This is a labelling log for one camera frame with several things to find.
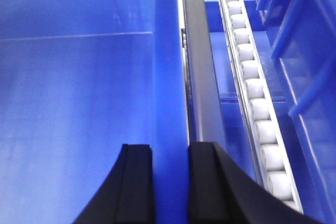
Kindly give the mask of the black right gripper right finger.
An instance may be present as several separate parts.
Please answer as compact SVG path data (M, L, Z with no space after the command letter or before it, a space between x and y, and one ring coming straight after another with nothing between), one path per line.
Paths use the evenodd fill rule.
M317 223L252 180L216 142L192 142L189 223Z

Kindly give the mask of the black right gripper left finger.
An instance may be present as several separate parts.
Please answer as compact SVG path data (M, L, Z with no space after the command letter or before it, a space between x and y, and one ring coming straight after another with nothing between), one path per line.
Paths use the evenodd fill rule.
M122 145L110 173L74 223L155 223L149 145Z

